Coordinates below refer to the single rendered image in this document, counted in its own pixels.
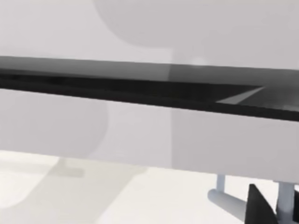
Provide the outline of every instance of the gray triangle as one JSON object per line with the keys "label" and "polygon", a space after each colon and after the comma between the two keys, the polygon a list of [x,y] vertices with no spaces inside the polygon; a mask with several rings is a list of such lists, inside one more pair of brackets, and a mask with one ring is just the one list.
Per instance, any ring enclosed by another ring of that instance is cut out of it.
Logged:
{"label": "gray triangle", "polygon": [[222,99],[220,101],[217,101],[217,103],[238,104],[238,103],[242,102],[243,100],[245,100],[246,98],[251,97],[252,95],[256,94],[257,92],[259,92],[260,90],[262,90],[264,88],[265,87],[261,87],[261,88],[255,89],[255,90],[250,90],[248,92],[244,92],[244,93],[241,93],[241,94],[233,96],[233,97]]}

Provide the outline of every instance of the white floor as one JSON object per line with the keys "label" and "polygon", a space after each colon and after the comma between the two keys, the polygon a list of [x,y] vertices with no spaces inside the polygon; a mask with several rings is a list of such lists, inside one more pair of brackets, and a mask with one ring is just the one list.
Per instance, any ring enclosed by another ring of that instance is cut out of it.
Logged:
{"label": "white floor", "polygon": [[[0,223],[240,224],[207,198],[216,175],[0,151]],[[255,183],[271,206],[278,186],[227,177],[246,200]]]}

